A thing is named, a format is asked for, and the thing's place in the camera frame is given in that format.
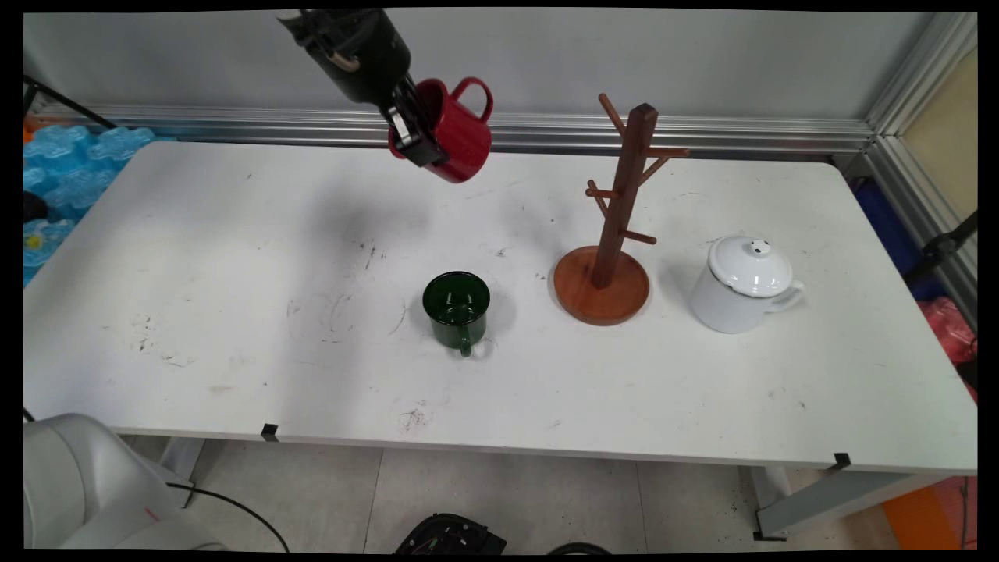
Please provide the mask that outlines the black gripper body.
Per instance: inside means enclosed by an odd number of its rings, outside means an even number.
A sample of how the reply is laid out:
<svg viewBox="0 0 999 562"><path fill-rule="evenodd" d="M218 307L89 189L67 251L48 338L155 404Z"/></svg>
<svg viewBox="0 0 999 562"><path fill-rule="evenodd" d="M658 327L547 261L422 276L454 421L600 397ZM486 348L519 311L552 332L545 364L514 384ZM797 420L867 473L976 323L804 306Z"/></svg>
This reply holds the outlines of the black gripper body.
<svg viewBox="0 0 999 562"><path fill-rule="evenodd" d="M411 54L382 9L297 9L278 21L347 99L392 105Z"/></svg>

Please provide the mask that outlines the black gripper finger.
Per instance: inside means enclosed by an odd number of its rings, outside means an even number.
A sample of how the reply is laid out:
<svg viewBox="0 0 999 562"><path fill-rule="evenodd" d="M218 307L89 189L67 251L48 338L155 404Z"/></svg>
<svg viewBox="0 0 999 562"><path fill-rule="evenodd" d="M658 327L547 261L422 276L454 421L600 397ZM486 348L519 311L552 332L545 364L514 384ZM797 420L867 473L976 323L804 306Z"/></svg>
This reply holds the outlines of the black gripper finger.
<svg viewBox="0 0 999 562"><path fill-rule="evenodd" d="M396 110L409 130L425 130L427 110L413 78L404 76L396 85Z"/></svg>
<svg viewBox="0 0 999 562"><path fill-rule="evenodd" d="M389 124L389 149L398 158L417 167L446 163L450 154L432 131L432 119L422 103L396 103L386 108Z"/></svg>

